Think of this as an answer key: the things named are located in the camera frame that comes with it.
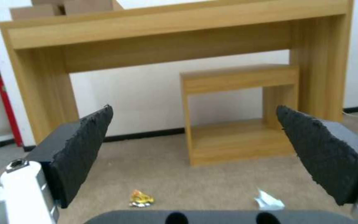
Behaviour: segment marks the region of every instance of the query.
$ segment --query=trash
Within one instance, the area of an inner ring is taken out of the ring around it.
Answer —
[[[285,205],[281,200],[273,198],[263,190],[258,189],[259,197],[255,201],[259,204],[259,210],[281,210]]]
[[[154,198],[140,192],[139,190],[134,190],[131,195],[131,207],[148,207],[154,203]]]

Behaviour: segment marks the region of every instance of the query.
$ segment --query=white paper scrap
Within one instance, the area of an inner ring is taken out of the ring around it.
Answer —
[[[259,204],[259,210],[281,210],[285,205],[281,200],[273,198],[263,190],[258,189],[259,196],[255,198],[255,201]]]

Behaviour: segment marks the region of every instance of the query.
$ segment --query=wooden desk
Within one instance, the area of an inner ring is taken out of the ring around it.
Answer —
[[[70,72],[290,49],[299,108],[341,120],[353,0],[218,0],[0,24],[35,141],[78,119]]]

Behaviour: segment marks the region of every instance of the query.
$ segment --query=floor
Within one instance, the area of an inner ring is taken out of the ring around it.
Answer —
[[[357,118],[345,116],[343,123],[358,133]],[[21,156],[21,148],[0,148],[0,170]],[[130,209],[134,189],[155,197],[145,209],[257,210],[258,188],[281,199],[286,209],[348,215],[351,207],[337,206],[295,155],[190,167],[185,136],[175,135],[104,143],[77,196],[60,210],[59,223],[84,223],[104,212]]]

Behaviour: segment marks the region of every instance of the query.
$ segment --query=wooden stool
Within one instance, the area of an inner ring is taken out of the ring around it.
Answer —
[[[181,74],[181,90],[190,164],[294,153],[276,118],[276,107],[297,109],[299,68],[256,65]],[[263,87],[263,118],[192,126],[188,96]]]

